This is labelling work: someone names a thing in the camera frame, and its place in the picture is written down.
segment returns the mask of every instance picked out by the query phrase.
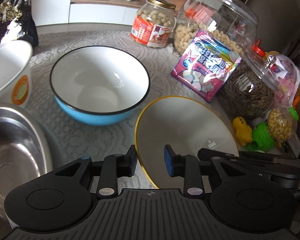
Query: green toy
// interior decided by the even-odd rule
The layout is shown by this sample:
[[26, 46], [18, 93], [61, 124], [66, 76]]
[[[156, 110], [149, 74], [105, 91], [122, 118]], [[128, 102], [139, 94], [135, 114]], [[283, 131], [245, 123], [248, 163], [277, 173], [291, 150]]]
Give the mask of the green toy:
[[276, 142], [286, 142], [296, 133], [299, 116], [294, 108], [278, 106], [271, 110], [266, 122], [258, 124], [252, 131], [252, 143], [247, 144], [249, 151], [268, 152]]

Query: stainless steel bowl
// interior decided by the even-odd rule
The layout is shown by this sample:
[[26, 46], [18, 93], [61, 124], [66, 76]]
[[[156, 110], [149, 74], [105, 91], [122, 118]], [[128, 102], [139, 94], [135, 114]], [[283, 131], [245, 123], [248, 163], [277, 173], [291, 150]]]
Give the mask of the stainless steel bowl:
[[3, 203], [15, 187], [52, 171], [45, 134], [21, 108], [0, 104], [0, 238], [9, 230]]

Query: black bowl rim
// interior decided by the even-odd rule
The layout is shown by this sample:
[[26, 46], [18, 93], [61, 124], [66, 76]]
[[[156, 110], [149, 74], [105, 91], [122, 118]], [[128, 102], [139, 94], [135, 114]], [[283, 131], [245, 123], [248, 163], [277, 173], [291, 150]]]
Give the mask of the black bowl rim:
[[136, 104], [134, 104], [133, 106], [130, 106], [130, 107], [126, 108], [126, 109], [123, 109], [123, 110], [120, 110], [120, 111], [116, 111], [116, 112], [109, 112], [109, 113], [90, 112], [90, 111], [86, 111], [86, 110], [83, 110], [83, 109], [80, 109], [80, 108], [77, 108], [77, 107], [75, 107], [75, 106], [72, 106], [72, 105], [68, 104], [66, 101], [64, 101], [64, 100], [57, 94], [57, 92], [56, 92], [56, 91], [54, 90], [54, 88], [53, 88], [52, 81], [51, 81], [51, 78], [52, 78], [52, 72], [53, 72], [54, 67], [55, 67], [55, 66], [57, 65], [57, 63], [58, 63], [63, 57], [65, 57], [67, 54], [69, 54], [69, 53], [71, 53], [71, 52], [73, 52], [73, 51], [75, 51], [75, 50], [79, 50], [79, 49], [83, 49], [83, 48], [89, 48], [89, 47], [104, 47], [104, 48], [117, 49], [117, 48], [110, 47], [110, 46], [91, 45], [91, 46], [84, 46], [84, 47], [80, 47], [80, 48], [77, 48], [77, 49], [73, 49], [73, 50], [67, 52], [66, 54], [62, 55], [62, 56], [55, 62], [55, 64], [53, 65], [53, 67], [52, 67], [52, 69], [51, 69], [51, 72], [50, 72], [50, 78], [49, 78], [49, 79], [50, 79], [50, 87], [51, 87], [53, 93], [55, 94], [55, 96], [56, 96], [61, 102], [63, 102], [66, 106], [68, 106], [69, 108], [71, 108], [71, 109], [73, 109], [73, 110], [76, 110], [76, 111], [79, 111], [79, 112], [81, 112], [81, 113], [92, 114], [92, 115], [115, 115], [115, 114], [122, 114], [122, 113], [128, 112], [128, 111], [130, 111], [130, 110], [136, 108], [138, 105], [140, 105], [140, 104], [146, 99], [146, 97], [147, 97], [148, 94], [149, 94], [149, 91], [150, 91], [150, 75], [149, 75], [149, 73], [148, 73], [148, 70], [147, 70], [146, 67], [141, 63], [140, 60], [138, 60], [135, 56], [131, 55], [130, 53], [128, 53], [128, 52], [126, 52], [126, 51], [124, 51], [124, 50], [122, 50], [122, 49], [117, 49], [117, 50], [120, 50], [120, 51], [122, 51], [122, 52], [124, 52], [124, 53], [127, 53], [127, 54], [130, 55], [131, 57], [135, 58], [135, 59], [141, 64], [141, 66], [143, 66], [143, 68], [145, 69], [145, 71], [146, 71], [146, 73], [147, 73], [147, 75], [148, 75], [148, 80], [149, 80], [148, 89], [147, 89], [145, 95], [143, 96], [143, 98], [141, 98], [141, 100], [138, 101]]

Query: gold metal lid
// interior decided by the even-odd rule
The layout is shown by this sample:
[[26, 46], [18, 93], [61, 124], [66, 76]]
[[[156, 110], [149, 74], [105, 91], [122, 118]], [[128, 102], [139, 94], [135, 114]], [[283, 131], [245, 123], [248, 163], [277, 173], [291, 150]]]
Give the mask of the gold metal lid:
[[176, 5], [173, 3], [170, 3], [166, 0], [146, 0], [148, 3], [151, 3], [152, 5], [159, 6], [165, 9], [175, 10]]

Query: orange label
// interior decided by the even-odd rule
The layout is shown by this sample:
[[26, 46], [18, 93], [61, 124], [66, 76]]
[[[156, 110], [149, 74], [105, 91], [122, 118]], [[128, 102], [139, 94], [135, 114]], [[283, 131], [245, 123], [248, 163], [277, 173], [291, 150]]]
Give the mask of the orange label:
[[144, 45], [161, 48], [167, 44], [172, 29], [172, 27], [147, 22], [136, 16], [131, 30], [131, 37]]
[[22, 105], [26, 101], [28, 97], [28, 93], [29, 93], [29, 80], [28, 80], [28, 76], [24, 75], [18, 80], [18, 82], [16, 83], [16, 85], [12, 90], [12, 94], [11, 94], [12, 103], [14, 103], [17, 106]]

